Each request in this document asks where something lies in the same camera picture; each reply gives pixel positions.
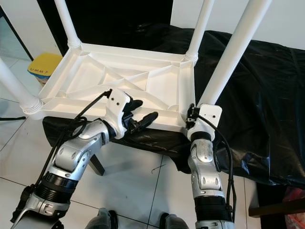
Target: robotic hand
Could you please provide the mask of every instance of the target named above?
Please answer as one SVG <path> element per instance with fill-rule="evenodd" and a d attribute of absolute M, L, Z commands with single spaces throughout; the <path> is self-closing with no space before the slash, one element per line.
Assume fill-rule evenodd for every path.
<path fill-rule="evenodd" d="M 105 117 L 86 125 L 87 119 L 82 115 L 103 96 L 109 99 Z M 79 113 L 73 121 L 82 121 L 82 126 L 69 136 L 68 141 L 57 142 L 60 145 L 54 150 L 55 156 L 47 172 L 42 171 L 42 178 L 24 189 L 11 219 L 11 229 L 63 228 L 59 219 L 68 211 L 71 196 L 90 158 L 111 139 L 121 139 L 126 133 L 141 131 L 158 117 L 158 113 L 153 112 L 139 122 L 133 120 L 132 111 L 142 104 L 141 100 L 133 100 L 126 93 L 113 89 L 104 92 Z"/>

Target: black tarp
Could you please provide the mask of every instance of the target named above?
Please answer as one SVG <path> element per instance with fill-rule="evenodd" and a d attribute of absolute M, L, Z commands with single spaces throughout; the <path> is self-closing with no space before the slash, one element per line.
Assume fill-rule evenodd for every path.
<path fill-rule="evenodd" d="M 129 48 L 184 54 L 193 29 L 155 24 L 132 33 Z M 206 31 L 194 68 L 198 101 L 231 35 Z M 251 41 L 217 101 L 223 109 L 219 129 L 233 152 L 234 174 L 263 184 L 305 188 L 305 51 Z M 57 136 L 57 124 L 68 120 L 47 117 L 47 138 Z M 178 170 L 189 173 L 190 143 L 180 133 L 146 129 L 116 143 L 170 156 Z M 217 158 L 228 172 L 227 154 Z"/>

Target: floor tile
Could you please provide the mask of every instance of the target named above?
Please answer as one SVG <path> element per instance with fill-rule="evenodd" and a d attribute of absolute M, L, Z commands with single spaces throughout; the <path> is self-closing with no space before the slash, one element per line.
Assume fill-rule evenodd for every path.
<path fill-rule="evenodd" d="M 28 185 L 37 179 L 50 151 L 41 121 L 28 119 L 3 148 L 1 177 Z M 113 209 L 119 215 L 148 222 L 161 156 L 109 143 L 97 155 L 106 175 L 88 167 L 72 200 Z"/>
<path fill-rule="evenodd" d="M 154 226 L 151 226 L 151 225 L 148 225 L 147 229 L 157 229 L 158 227 L 154 227 Z"/>
<path fill-rule="evenodd" d="M 12 223 L 10 218 L 15 210 L 24 186 L 0 179 L 0 222 L 1 228 L 8 229 Z M 61 222 L 65 228 L 84 229 L 88 222 L 97 215 L 98 209 L 83 204 L 71 202 L 70 208 Z M 146 224 L 118 217 L 120 229 L 146 229 Z"/>
<path fill-rule="evenodd" d="M 4 17 L 0 18 L 0 55 L 30 60 Z"/>
<path fill-rule="evenodd" d="M 0 56 L 0 58 L 3 60 L 3 62 L 10 68 L 14 63 L 18 61 L 18 59 L 6 57 L 6 56 Z"/>
<path fill-rule="evenodd" d="M 0 117 L 17 118 L 20 116 L 24 116 L 24 113 L 20 108 L 19 103 L 0 99 Z M 24 120 L 0 121 L 0 151 L 23 122 Z"/>
<path fill-rule="evenodd" d="M 30 61 L 18 60 L 14 63 L 10 70 L 14 73 L 14 75 L 21 81 L 21 83 L 28 89 L 28 91 L 37 96 L 42 89 L 41 84 L 36 80 L 35 76 L 31 75 L 28 72 L 28 66 L 30 65 Z M 11 95 L 8 90 L 0 83 L 0 95 L 1 98 L 16 101 L 17 100 Z"/>
<path fill-rule="evenodd" d="M 164 212 L 176 214 L 181 217 L 190 229 L 195 227 L 196 214 L 193 200 L 191 175 L 178 172 L 175 164 L 168 157 L 164 157 L 157 189 L 152 205 L 152 213 L 149 224 L 158 226 L 160 215 Z M 227 189 L 228 175 L 221 173 L 221 181 L 224 190 Z M 237 199 L 235 228 L 246 228 L 244 179 L 234 177 Z"/>
<path fill-rule="evenodd" d="M 250 217 L 249 211 L 248 211 L 249 207 L 252 207 L 252 208 L 259 207 L 256 182 L 245 178 L 244 179 L 244 190 L 245 190 L 245 197 L 246 197 L 245 200 L 246 200 L 247 228 L 248 229 L 261 228 L 261 219 Z"/>

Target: black cable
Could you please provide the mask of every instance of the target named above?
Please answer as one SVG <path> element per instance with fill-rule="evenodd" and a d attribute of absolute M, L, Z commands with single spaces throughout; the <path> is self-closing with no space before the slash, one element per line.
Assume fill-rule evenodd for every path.
<path fill-rule="evenodd" d="M 216 170 L 217 172 L 221 172 L 221 169 L 219 167 L 219 162 L 218 162 L 218 159 L 217 159 L 217 156 L 216 156 L 216 152 L 217 152 L 217 149 L 218 149 L 218 145 L 221 141 L 218 140 L 216 142 L 213 143 L 213 158 L 214 158 L 214 162 L 215 162 L 215 167 L 216 167 Z"/>
<path fill-rule="evenodd" d="M 22 117 L 18 117 L 18 118 L 0 118 L 0 121 L 15 121 L 15 120 L 23 120 L 26 119 L 27 117 L 22 116 Z"/>
<path fill-rule="evenodd" d="M 60 146 L 68 140 L 74 139 L 76 138 L 78 135 L 80 135 L 83 130 L 86 128 L 87 125 L 87 118 L 83 117 L 82 115 L 88 111 L 94 104 L 96 104 L 101 98 L 103 98 L 104 96 L 106 96 L 107 98 L 109 98 L 110 94 L 112 92 L 112 89 L 110 89 L 109 91 L 103 92 L 102 94 L 100 94 L 95 100 L 93 100 L 91 103 L 89 103 L 81 112 L 78 113 L 78 115 L 75 116 L 75 118 L 70 122 L 70 124 L 68 125 L 67 128 L 64 128 L 64 130 L 61 132 L 60 136 L 58 137 L 58 139 L 56 140 L 55 145 L 52 147 L 48 158 L 41 170 L 41 173 L 35 183 L 35 187 L 40 183 L 44 173 L 46 172 L 46 169 L 50 163 L 50 160 L 53 158 L 53 155 L 55 156 L 57 154 L 58 149 L 60 148 Z M 81 128 L 79 129 L 79 131 L 73 135 L 73 131 L 71 130 L 72 126 L 76 123 L 82 120 L 82 125 Z"/>
<path fill-rule="evenodd" d="M 235 187 L 234 187 L 233 159 L 232 159 L 232 152 L 231 152 L 230 146 L 229 146 L 227 140 L 225 139 L 225 137 L 223 136 L 223 134 L 217 129 L 216 126 L 214 126 L 213 123 L 211 123 L 209 120 L 207 120 L 206 118 L 203 118 L 200 115 L 198 117 L 201 120 L 203 120 L 204 122 L 206 122 L 211 128 L 213 128 L 220 135 L 220 137 L 224 141 L 225 149 L 228 153 L 228 158 L 229 158 L 229 179 L 228 179 L 228 188 L 227 188 L 227 195 L 226 195 L 226 204 L 227 204 L 228 207 L 230 207 L 230 194 L 231 194 L 231 188 L 232 188 L 232 193 L 233 193 L 232 219 L 233 219 L 233 222 L 234 222 L 234 220 L 235 220 L 235 210 L 236 210 L 236 192 L 235 192 Z"/>

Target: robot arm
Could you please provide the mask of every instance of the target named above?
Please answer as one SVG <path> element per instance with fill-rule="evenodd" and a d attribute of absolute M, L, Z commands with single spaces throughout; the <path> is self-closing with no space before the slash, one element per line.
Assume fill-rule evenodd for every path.
<path fill-rule="evenodd" d="M 58 219 L 68 211 L 71 196 L 90 158 L 112 138 L 120 139 L 126 132 L 141 131 L 157 118 L 158 113 L 154 112 L 139 122 L 133 120 L 132 110 L 141 105 L 142 101 L 134 101 L 118 89 L 110 91 L 105 117 L 86 125 L 76 138 L 60 146 L 41 182 L 29 193 L 22 211 L 16 209 L 13 214 L 11 228 L 26 228 L 26 225 L 34 229 L 60 228 Z"/>
<path fill-rule="evenodd" d="M 191 181 L 196 229 L 233 229 L 232 208 L 226 203 L 219 173 L 215 166 L 212 141 L 214 129 L 199 117 L 204 117 L 217 126 L 222 109 L 216 105 L 203 104 L 188 110 L 187 137 L 191 141 L 188 164 Z"/>

